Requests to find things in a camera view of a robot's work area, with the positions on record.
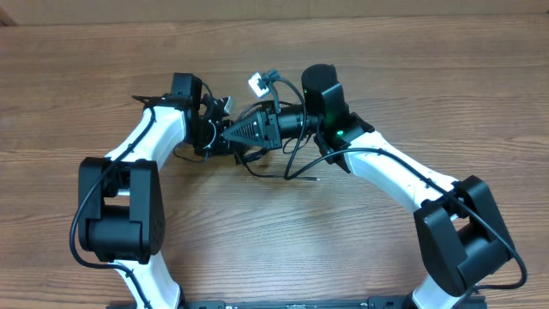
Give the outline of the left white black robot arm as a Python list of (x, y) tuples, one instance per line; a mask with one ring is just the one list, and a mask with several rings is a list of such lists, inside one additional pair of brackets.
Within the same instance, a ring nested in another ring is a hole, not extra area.
[(191, 73), (176, 73), (161, 96), (137, 96), (142, 119), (103, 157), (87, 157), (78, 171), (78, 208), (69, 231), (75, 261), (115, 270), (133, 301), (129, 308), (182, 308), (184, 293), (172, 279), (161, 247), (166, 216), (160, 170), (176, 147), (187, 143), (201, 161), (225, 149), (233, 101), (215, 98)]

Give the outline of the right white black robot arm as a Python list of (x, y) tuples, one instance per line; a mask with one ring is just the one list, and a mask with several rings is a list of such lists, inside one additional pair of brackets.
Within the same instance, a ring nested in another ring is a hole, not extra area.
[(257, 111), (242, 114), (223, 138), (268, 152), (312, 134), (322, 161), (370, 181), (413, 216), (426, 278), (406, 295), (371, 297), (368, 307), (483, 308), (486, 278), (512, 260), (524, 266), (488, 185), (435, 172), (393, 147), (350, 111), (333, 65), (303, 72), (295, 107), (280, 103), (280, 80), (276, 70), (250, 78)]

